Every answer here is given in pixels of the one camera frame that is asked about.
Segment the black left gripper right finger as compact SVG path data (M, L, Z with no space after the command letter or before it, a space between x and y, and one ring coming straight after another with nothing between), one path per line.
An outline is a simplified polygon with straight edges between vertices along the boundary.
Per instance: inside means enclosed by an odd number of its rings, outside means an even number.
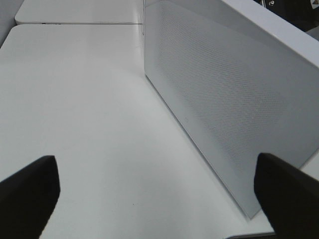
M254 193L279 239L319 237L319 182L270 153L257 158Z

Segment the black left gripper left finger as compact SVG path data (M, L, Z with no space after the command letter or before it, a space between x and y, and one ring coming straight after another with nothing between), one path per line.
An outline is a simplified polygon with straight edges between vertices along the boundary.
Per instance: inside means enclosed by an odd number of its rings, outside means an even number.
M0 183L0 237L38 239L60 195L55 156L43 156Z

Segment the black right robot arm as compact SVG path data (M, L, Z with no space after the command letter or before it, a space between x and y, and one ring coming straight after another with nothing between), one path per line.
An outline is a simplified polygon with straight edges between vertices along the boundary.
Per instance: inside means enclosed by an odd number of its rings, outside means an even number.
M319 25L318 0L256 0L255 2L304 32Z

